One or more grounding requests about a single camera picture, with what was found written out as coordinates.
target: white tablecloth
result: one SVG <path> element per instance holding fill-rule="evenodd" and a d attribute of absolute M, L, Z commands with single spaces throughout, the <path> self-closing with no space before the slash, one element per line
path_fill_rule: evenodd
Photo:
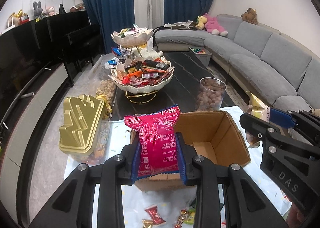
<path fill-rule="evenodd" d="M 242 115 L 242 110 L 237 107 L 224 107 L 221 110 L 231 114 L 233 120 L 240 129 L 245 141 L 245 130 L 242 129 L 239 119 Z M 131 129 L 124 125 L 124 120 L 112 122 L 108 145 L 106 151 L 106 160 L 110 157 L 120 154 L 123 146 L 130 143 L 130 133 L 127 130 Z M 291 203 L 285 199 L 279 187 L 259 168 L 262 159 L 262 146 L 259 148 L 249 149 L 251 162 L 244 167 L 244 170 L 256 182 L 260 189 L 266 194 L 268 199 L 276 207 L 281 215 L 284 215 L 290 208 Z M 68 162 L 64 174 L 66 178 L 79 163 L 68 157 Z M 99 186 L 96 185 L 92 228 L 97 227 L 97 207 Z M 220 201 L 223 202 L 223 194 L 220 185 Z M 166 221 L 162 225 L 163 228 L 172 228 L 179 216 L 180 210 L 186 208 L 196 196 L 196 188 L 185 188 L 174 191 L 149 191 L 142 192 L 136 186 L 122 186 L 122 203 L 124 212 L 124 222 L 126 228 L 142 227 L 141 220 L 143 218 L 150 219 L 144 209 L 150 205 L 157 204 L 159 214 Z M 224 220 L 224 208 L 221 211 L 221 221 Z M 192 225 L 183 224 L 183 228 L 191 228 Z"/>

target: pink snack package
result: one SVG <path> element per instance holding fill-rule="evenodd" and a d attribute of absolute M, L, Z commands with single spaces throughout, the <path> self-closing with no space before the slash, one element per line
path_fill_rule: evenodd
<path fill-rule="evenodd" d="M 124 117 L 128 127 L 139 132 L 141 156 L 138 177 L 178 171 L 173 127 L 180 114 L 178 106 L 150 115 Z"/>

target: white scalloped bowl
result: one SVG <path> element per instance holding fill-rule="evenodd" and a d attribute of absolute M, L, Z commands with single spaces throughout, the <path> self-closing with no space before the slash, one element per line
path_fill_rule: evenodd
<path fill-rule="evenodd" d="M 158 85 L 154 85 L 154 86 L 144 86 L 144 87 L 134 87 L 134 86 L 126 86 L 126 85 L 121 85 L 118 82 L 114 81 L 112 78 L 110 78 L 116 85 L 118 88 L 120 88 L 123 91 L 128 91 L 132 94 L 138 94 L 138 93 L 143 93 L 143 94 L 147 94 L 150 93 L 152 91 L 155 90 L 160 90 L 161 88 L 163 88 L 165 85 L 167 85 L 171 79 L 173 78 L 173 73 L 174 73 L 174 67 L 172 70 L 172 74 L 170 75 L 170 77 L 162 82 L 160 82 Z"/>
<path fill-rule="evenodd" d="M 114 31 L 111 38 L 116 44 L 121 45 L 122 47 L 132 47 L 132 46 L 140 46 L 148 42 L 148 40 L 152 37 L 153 29 L 146 30 L 144 33 L 133 36 L 127 35 L 124 38 L 119 37 L 119 33 Z"/>

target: gold metal stand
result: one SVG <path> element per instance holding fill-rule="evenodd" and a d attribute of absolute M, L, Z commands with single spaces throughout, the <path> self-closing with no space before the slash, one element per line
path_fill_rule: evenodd
<path fill-rule="evenodd" d="M 141 55 L 141 53 L 140 53 L 140 50 L 139 50 L 139 47 L 140 47 L 140 46 L 143 46 L 143 45 L 146 45 L 146 44 L 147 44 L 147 42 L 146 42 L 146 43 L 139 44 L 139 45 L 137 45 L 137 46 L 129 46 L 129 47 L 124 47 L 124 46 L 122 46 L 122 47 L 125 48 L 125 49 L 129 49 L 129 48 L 130 48 L 130 55 L 131 55 L 132 49 L 133 49 L 133 48 L 137 48 L 137 51 L 138 51 L 139 55 L 142 57 L 142 55 Z"/>
<path fill-rule="evenodd" d="M 138 94 L 138 95 L 128 95 L 128 92 L 125 91 L 124 92 L 124 95 L 127 97 L 127 99 L 132 102 L 132 103 L 135 103 L 135 104 L 145 104 L 147 102 L 150 102 L 151 100 L 153 100 L 156 95 L 157 95 L 157 92 L 158 90 L 155 90 L 155 91 L 152 91 L 150 93 L 147 93 L 147 94 Z M 135 97 L 144 97 L 144 96 L 149 96 L 149 95 L 153 95 L 151 99 L 147 100 L 147 101 L 144 101 L 144 102 L 136 102 L 136 101 L 132 101 L 132 98 L 135 98 Z"/>

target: gray bunny plush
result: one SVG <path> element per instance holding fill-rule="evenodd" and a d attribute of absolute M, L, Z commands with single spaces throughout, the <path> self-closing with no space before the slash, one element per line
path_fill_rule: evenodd
<path fill-rule="evenodd" d="M 35 10 L 34 11 L 35 18 L 38 18 L 42 13 L 41 2 L 40 1 L 38 2 L 38 8 L 37 8 L 37 2 L 34 1 L 33 2 L 33 9 Z"/>

